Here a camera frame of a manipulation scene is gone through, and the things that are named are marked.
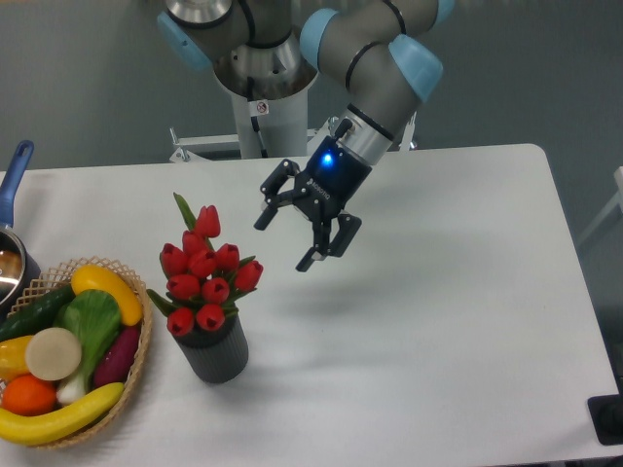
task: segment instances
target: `artificial tulip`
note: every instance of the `artificial tulip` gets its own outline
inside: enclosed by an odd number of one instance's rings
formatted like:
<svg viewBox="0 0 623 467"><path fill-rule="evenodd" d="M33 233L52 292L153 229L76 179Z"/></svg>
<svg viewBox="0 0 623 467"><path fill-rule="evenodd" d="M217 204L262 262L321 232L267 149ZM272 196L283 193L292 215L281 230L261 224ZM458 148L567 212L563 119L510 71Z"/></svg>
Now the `artificial tulip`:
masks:
<svg viewBox="0 0 623 467"><path fill-rule="evenodd" d="M165 247L160 254L160 262L166 277L183 274L188 269L188 256L170 243L165 243Z"/></svg>
<svg viewBox="0 0 623 467"><path fill-rule="evenodd" d="M253 260L239 269L234 285L242 292L251 292L260 281L264 267Z"/></svg>
<svg viewBox="0 0 623 467"><path fill-rule="evenodd" d="M204 250L195 253L188 260L188 268L191 274L199 279L205 279L216 269L216 257L213 251Z"/></svg>
<svg viewBox="0 0 623 467"><path fill-rule="evenodd" d="M195 224L194 232L203 237L214 238L221 234L221 223L218 220L216 207L202 207Z"/></svg>
<svg viewBox="0 0 623 467"><path fill-rule="evenodd" d="M216 267L225 272L236 270L240 264L240 253L238 247L225 243L216 250Z"/></svg>
<svg viewBox="0 0 623 467"><path fill-rule="evenodd" d="M177 338L187 335L195 326L195 314L189 308L178 308L166 319L166 328Z"/></svg>
<svg viewBox="0 0 623 467"><path fill-rule="evenodd" d="M230 285L223 277L215 277L202 286L202 297L209 304L221 305L230 295Z"/></svg>
<svg viewBox="0 0 623 467"><path fill-rule="evenodd" d="M204 305L197 312L197 323L206 331L217 331L225 322L225 312L219 305Z"/></svg>
<svg viewBox="0 0 623 467"><path fill-rule="evenodd" d="M182 234L182 248L189 257L200 251L208 250L205 240L195 232L185 231Z"/></svg>
<svg viewBox="0 0 623 467"><path fill-rule="evenodd" d="M202 288L199 280L191 274L174 275L166 283L168 290L173 297L179 300L189 300L198 295Z"/></svg>

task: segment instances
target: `bok choy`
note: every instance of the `bok choy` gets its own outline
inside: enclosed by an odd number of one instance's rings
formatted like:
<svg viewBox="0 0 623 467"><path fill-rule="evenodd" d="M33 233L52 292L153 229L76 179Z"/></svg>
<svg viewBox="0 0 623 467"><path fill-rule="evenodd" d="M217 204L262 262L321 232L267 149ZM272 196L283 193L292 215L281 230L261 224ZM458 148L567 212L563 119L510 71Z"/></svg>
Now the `bok choy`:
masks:
<svg viewBox="0 0 623 467"><path fill-rule="evenodd" d="M112 295L86 290L59 313L55 324L71 331L82 345L80 366L60 382L56 392L65 406L89 392L97 364L119 333L121 311Z"/></svg>

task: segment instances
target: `cooking pot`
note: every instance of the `cooking pot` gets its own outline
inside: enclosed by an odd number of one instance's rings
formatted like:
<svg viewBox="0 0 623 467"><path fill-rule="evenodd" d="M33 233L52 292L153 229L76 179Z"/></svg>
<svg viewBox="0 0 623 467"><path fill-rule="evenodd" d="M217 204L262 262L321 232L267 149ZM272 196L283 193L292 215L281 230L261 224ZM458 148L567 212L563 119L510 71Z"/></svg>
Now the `cooking pot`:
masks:
<svg viewBox="0 0 623 467"><path fill-rule="evenodd" d="M4 322L23 289L40 272L22 241L12 231L16 192L34 149L31 141L18 144L0 185L0 323Z"/></svg>

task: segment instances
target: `purple eggplant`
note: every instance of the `purple eggplant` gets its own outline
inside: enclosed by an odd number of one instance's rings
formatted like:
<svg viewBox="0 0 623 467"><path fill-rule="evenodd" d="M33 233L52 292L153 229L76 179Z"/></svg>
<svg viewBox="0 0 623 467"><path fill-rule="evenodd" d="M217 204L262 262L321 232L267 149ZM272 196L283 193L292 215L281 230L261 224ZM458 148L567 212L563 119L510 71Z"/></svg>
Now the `purple eggplant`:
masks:
<svg viewBox="0 0 623 467"><path fill-rule="evenodd" d="M110 382L126 382L139 338L140 330L136 326L124 328L119 333L93 373L93 388Z"/></svg>

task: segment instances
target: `wicker basket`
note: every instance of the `wicker basket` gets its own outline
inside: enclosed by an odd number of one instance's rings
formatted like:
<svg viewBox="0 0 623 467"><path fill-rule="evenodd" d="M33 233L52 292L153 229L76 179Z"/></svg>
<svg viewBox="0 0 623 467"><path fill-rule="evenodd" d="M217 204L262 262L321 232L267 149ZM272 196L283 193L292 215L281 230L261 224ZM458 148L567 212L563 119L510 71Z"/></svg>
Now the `wicker basket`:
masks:
<svg viewBox="0 0 623 467"><path fill-rule="evenodd" d="M35 446L35 448L67 448L69 446L82 443L96 433L99 433L121 413L132 392L136 388L145 362L145 355L147 353L147 347L149 346L152 334L153 316L151 302L147 296L145 283L140 280L140 277L136 274L136 272L127 266L122 265L119 261L100 259L97 257L89 259L81 258L79 260L71 260L68 263L61 263L55 268L50 268L47 272L42 272L38 279L32 280L30 286L24 289L21 297L18 298L16 304L11 308L10 314L19 313L24 306L34 301L37 297L44 295L46 292L49 292L60 285L67 284L70 281L73 272L77 268L88 264L102 266L118 274L134 291L138 300L143 305L140 339L138 349L134 355L134 363L129 370L128 379L126 380L121 399L104 417L99 418L95 423L73 433L68 437L52 443L38 445Z"/></svg>

